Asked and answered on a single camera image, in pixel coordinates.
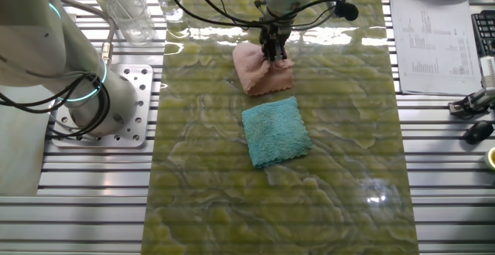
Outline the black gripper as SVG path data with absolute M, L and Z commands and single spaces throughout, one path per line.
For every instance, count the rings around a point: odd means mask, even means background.
M 278 62 L 286 60 L 285 43 L 289 38 L 289 29 L 277 25 L 265 25 L 261 28 L 259 41 L 266 60 Z

